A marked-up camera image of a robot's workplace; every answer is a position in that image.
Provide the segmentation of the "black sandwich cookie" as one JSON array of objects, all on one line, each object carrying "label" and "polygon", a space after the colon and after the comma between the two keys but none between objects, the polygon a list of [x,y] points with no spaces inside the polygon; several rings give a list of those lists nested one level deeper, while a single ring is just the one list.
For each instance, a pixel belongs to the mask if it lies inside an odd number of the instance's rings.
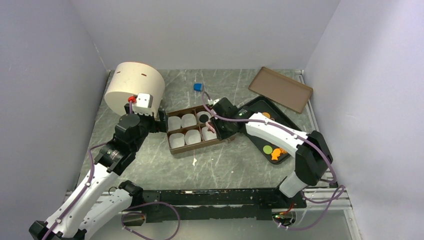
[{"label": "black sandwich cookie", "polygon": [[199,119],[199,122],[203,124],[203,123],[207,123],[209,121],[210,117],[207,114],[201,114],[198,117],[198,119]]}]

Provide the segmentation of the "brown divided cookie box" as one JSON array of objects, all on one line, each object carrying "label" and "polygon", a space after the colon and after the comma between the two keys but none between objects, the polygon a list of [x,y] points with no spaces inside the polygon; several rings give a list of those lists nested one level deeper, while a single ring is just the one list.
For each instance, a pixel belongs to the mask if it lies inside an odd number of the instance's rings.
[{"label": "brown divided cookie box", "polygon": [[197,150],[235,139],[234,136],[219,140],[217,134],[208,129],[209,112],[202,105],[169,112],[166,133],[172,155]]}]

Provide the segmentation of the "round orange cookie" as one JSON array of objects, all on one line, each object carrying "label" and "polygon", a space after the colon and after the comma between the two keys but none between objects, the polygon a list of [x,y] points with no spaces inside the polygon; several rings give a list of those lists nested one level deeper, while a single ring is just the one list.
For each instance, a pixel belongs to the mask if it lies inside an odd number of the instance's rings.
[{"label": "round orange cookie", "polygon": [[271,115],[268,112],[263,112],[262,115],[265,116],[268,119],[271,118]]}]

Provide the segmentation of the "pink cat-paw tongs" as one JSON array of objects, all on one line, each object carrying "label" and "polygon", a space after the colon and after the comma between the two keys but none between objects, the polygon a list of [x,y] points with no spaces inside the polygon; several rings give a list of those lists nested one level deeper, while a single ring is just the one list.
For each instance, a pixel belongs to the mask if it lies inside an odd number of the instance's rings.
[{"label": "pink cat-paw tongs", "polygon": [[212,132],[212,133],[216,133],[216,130],[215,130],[215,127],[214,127],[214,125],[213,125],[213,123],[212,122],[210,122],[210,121],[207,121],[206,123],[205,123],[205,125],[206,125],[206,127],[208,128],[208,131],[209,132]]}]

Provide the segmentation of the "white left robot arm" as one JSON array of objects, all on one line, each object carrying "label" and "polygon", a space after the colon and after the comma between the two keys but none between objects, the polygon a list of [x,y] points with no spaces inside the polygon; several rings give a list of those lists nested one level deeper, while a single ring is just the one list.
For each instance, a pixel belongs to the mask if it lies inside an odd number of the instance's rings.
[{"label": "white left robot arm", "polygon": [[98,155],[90,158],[90,170],[69,198],[45,221],[29,228],[35,240],[89,240],[103,225],[126,208],[137,210],[143,203],[143,189],[127,180],[109,199],[96,205],[107,185],[115,181],[135,160],[150,133],[168,131],[168,116],[139,113],[129,104],[114,127],[110,141],[97,145]]}]

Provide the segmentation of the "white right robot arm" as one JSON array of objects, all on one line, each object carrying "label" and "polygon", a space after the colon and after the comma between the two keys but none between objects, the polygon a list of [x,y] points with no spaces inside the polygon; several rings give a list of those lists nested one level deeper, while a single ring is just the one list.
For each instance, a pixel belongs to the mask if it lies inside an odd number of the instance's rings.
[{"label": "white right robot arm", "polygon": [[274,195],[278,206],[288,207],[297,193],[315,186],[327,170],[333,171],[333,159],[320,132],[290,128],[247,106],[238,108],[226,97],[212,100],[208,96],[203,105],[211,114],[210,123],[219,140],[241,133],[275,145],[294,158],[293,172],[281,181]]}]

